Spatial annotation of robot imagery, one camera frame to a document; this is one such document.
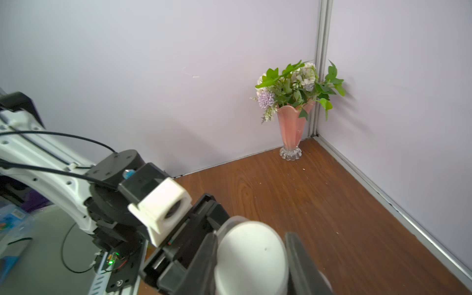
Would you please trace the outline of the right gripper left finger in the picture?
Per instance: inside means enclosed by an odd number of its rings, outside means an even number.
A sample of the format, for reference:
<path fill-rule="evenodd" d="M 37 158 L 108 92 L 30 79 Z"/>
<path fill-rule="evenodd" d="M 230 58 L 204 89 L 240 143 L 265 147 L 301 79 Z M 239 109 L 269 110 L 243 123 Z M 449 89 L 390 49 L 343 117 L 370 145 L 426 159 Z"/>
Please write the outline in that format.
<path fill-rule="evenodd" d="M 210 232 L 195 254 L 175 295 L 214 295 L 214 270 L 217 264 L 218 238 Z"/>

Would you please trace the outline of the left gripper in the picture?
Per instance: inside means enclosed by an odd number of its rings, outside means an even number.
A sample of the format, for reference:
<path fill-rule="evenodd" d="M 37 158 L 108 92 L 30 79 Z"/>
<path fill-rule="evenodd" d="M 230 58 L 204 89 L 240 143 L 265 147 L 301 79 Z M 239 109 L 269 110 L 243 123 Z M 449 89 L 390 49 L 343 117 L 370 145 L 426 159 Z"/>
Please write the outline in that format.
<path fill-rule="evenodd" d="M 142 281 L 160 293 L 174 293 L 205 236 L 218 231 L 228 219 L 227 211 L 212 195 L 202 195 L 145 260 L 140 268 Z"/>

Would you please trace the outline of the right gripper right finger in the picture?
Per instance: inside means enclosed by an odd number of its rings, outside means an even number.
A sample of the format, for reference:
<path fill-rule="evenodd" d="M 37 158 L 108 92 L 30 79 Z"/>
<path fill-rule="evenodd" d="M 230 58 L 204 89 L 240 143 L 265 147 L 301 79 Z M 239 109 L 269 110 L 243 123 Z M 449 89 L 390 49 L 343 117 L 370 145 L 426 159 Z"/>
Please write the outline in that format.
<path fill-rule="evenodd" d="M 288 255 L 288 295 L 333 295 L 326 276 L 318 270 L 297 233 L 285 234 Z"/>

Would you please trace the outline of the square clear plastic bottle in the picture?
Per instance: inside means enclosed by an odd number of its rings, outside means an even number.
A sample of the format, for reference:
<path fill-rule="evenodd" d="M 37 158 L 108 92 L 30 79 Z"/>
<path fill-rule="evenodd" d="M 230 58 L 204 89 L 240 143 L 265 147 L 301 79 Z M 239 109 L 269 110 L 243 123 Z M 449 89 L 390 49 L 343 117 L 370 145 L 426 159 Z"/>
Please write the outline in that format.
<path fill-rule="evenodd" d="M 331 295 L 295 232 L 284 237 L 270 226 L 235 216 L 216 233 L 214 268 L 218 295 Z"/>

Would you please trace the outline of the white bottle cap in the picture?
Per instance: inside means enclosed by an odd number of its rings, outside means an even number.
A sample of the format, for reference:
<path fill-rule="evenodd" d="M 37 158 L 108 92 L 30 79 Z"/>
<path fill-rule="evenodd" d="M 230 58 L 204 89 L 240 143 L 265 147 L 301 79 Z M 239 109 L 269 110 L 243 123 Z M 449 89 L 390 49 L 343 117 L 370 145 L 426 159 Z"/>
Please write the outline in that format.
<path fill-rule="evenodd" d="M 217 295 L 285 295 L 289 265 L 285 245 L 270 226 L 235 216 L 216 232 Z"/>

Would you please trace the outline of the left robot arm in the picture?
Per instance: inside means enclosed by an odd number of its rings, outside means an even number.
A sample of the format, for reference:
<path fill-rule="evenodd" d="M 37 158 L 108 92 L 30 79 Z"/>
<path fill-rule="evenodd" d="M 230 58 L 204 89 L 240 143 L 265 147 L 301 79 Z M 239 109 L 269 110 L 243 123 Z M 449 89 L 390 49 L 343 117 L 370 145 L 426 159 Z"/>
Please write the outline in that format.
<path fill-rule="evenodd" d="M 1 96 L 1 174 L 59 206 L 100 249 L 92 295 L 133 295 L 141 281 L 163 295 L 213 295 L 216 232 L 229 215 L 134 149 L 92 163 L 48 132 L 32 99 Z"/>

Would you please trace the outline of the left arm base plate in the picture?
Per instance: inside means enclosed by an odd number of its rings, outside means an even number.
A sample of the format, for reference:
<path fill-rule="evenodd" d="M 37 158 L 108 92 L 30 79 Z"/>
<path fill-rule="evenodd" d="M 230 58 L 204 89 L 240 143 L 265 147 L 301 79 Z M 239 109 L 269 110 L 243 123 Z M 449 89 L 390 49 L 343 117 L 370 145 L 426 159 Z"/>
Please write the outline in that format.
<path fill-rule="evenodd" d="M 137 295 L 140 286 L 139 270 L 144 263 L 148 243 L 143 242 L 140 249 L 130 258 L 108 259 L 103 255 L 88 295 Z"/>

